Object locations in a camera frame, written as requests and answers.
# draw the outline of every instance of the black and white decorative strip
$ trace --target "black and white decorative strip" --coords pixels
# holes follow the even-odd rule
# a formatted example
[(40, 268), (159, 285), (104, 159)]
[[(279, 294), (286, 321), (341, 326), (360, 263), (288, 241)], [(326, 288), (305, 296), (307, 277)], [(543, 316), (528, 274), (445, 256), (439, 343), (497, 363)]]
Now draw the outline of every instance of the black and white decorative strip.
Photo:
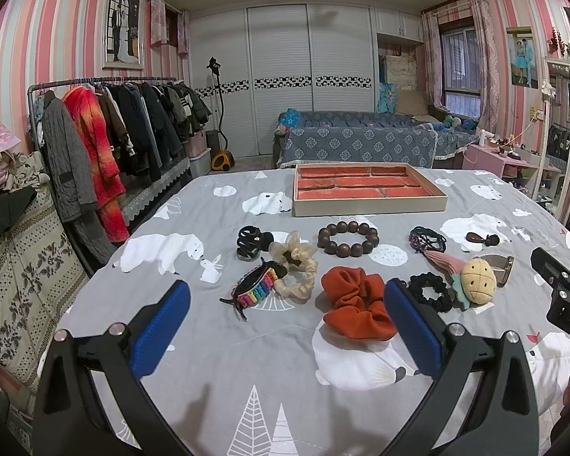
[(365, 77), (342, 77), (322, 75), (315, 77), (317, 87), (371, 87), (371, 79)]
[[(240, 90), (249, 90), (249, 81), (234, 81), (228, 82), (226, 84), (221, 84), (222, 93), (228, 94), (231, 92), (238, 92)], [(209, 96), (213, 96), (214, 94), (217, 95), (219, 92), (217, 91), (216, 86), (210, 85), (209, 87), (201, 87), (199, 89), (195, 89), (196, 94), (198, 94), (201, 98), (207, 98)]]
[(278, 87), (310, 87), (312, 78), (308, 75), (300, 77), (272, 77), (270, 79), (256, 79), (253, 86), (256, 89), (277, 89)]

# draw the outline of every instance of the photo poster of couple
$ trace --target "photo poster of couple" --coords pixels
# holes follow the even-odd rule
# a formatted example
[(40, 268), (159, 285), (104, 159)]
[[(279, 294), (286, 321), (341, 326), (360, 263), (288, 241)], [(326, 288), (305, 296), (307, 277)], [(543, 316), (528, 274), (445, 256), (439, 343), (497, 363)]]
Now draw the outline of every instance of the photo poster of couple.
[(538, 71), (534, 52), (534, 38), (530, 27), (507, 29), (511, 81), (514, 86), (538, 89)]
[(141, 69), (140, 0), (109, 0), (106, 15), (106, 68)]

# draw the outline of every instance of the pink ribbed fabric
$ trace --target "pink ribbed fabric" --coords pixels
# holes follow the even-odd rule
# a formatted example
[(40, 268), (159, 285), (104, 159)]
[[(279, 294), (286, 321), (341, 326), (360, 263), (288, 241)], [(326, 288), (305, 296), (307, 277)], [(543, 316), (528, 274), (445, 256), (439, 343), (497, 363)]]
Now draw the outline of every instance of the pink ribbed fabric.
[(465, 261), (460, 260), (458, 257), (437, 252), (436, 250), (426, 250), (424, 255), (432, 263), (435, 263), (442, 269), (448, 270), (450, 274), (460, 274), (462, 272), (462, 268), (466, 264)]

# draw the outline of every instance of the louvered wardrobe door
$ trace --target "louvered wardrobe door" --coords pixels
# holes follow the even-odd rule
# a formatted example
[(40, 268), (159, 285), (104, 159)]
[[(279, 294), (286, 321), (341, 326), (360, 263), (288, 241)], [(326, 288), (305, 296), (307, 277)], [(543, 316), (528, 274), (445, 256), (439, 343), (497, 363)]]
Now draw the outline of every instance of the louvered wardrobe door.
[(247, 9), (255, 121), (260, 154), (271, 154), (279, 115), (312, 110), (305, 5)]
[(373, 112), (369, 8), (308, 5), (308, 18), (313, 109)]
[(220, 68), (224, 115), (222, 130), (234, 157), (258, 155), (249, 90), (245, 10), (233, 10), (190, 21), (192, 88), (213, 112), (205, 129), (217, 129), (221, 105), (207, 68), (211, 57)]

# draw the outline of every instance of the brown bracelet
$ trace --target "brown bracelet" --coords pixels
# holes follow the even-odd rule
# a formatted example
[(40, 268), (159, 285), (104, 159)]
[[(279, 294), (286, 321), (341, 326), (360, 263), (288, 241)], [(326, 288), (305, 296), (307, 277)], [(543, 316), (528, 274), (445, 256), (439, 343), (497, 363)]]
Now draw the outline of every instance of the brown bracelet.
[[(355, 243), (349, 247), (345, 243), (338, 245), (336, 242), (331, 240), (331, 237), (336, 233), (358, 233), (365, 236), (365, 241), (363, 244)], [(317, 247), (320, 249), (325, 249), (325, 253), (329, 255), (337, 255), (338, 257), (344, 258), (352, 255), (353, 257), (361, 257), (364, 253), (371, 253), (380, 243), (380, 238), (378, 238), (378, 230), (372, 228), (368, 223), (359, 224), (357, 221), (351, 221), (347, 223), (346, 221), (341, 221), (338, 224), (328, 224), (327, 228), (321, 228), (318, 234)]]

